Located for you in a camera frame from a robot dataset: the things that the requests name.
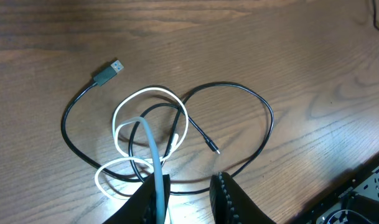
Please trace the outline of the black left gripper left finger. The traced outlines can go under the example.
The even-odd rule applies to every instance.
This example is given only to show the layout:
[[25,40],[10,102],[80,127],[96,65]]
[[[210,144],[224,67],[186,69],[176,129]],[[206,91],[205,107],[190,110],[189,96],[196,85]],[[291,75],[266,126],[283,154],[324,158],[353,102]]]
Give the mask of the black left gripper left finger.
[[151,174],[134,195],[104,224],[156,224],[156,190]]

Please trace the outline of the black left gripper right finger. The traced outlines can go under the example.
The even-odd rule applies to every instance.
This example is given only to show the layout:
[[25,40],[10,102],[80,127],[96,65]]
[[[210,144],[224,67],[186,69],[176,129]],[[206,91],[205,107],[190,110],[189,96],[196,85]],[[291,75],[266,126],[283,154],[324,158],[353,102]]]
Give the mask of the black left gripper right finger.
[[226,172],[212,176],[209,196],[216,224],[275,224]]

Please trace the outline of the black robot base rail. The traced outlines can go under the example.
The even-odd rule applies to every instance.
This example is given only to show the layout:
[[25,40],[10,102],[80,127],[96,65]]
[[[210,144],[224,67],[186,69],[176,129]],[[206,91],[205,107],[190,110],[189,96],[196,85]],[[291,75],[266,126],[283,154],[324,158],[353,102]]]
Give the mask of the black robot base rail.
[[379,223],[379,153],[290,223]]

